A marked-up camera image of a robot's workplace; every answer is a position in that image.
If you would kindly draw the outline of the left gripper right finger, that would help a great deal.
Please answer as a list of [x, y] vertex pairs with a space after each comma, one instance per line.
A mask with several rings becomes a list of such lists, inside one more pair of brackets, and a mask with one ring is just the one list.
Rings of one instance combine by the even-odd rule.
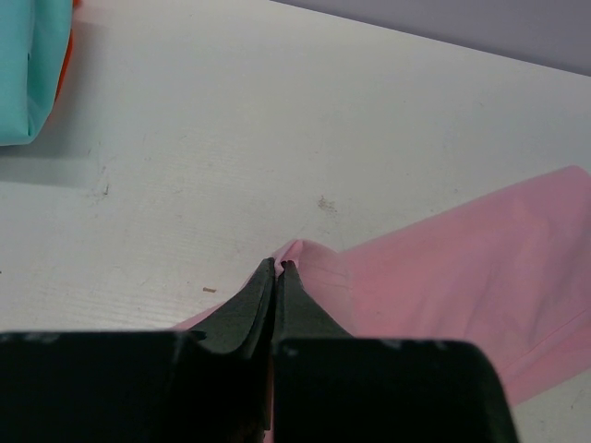
[[463, 341], [360, 339], [305, 291], [296, 265], [277, 283], [277, 442], [514, 442], [488, 358]]

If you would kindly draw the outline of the pink t shirt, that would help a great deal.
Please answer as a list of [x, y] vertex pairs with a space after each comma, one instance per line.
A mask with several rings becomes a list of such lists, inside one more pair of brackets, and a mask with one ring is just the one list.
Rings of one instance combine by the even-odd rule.
[[510, 406], [590, 366], [590, 176], [567, 167], [337, 253], [296, 240], [271, 259], [271, 426], [277, 283], [306, 293], [350, 335], [463, 341], [492, 364]]

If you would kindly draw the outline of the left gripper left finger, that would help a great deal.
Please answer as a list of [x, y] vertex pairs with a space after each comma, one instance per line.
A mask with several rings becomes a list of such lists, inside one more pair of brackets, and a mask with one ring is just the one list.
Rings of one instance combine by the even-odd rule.
[[5, 442], [260, 442], [275, 268], [185, 329], [1, 336]]

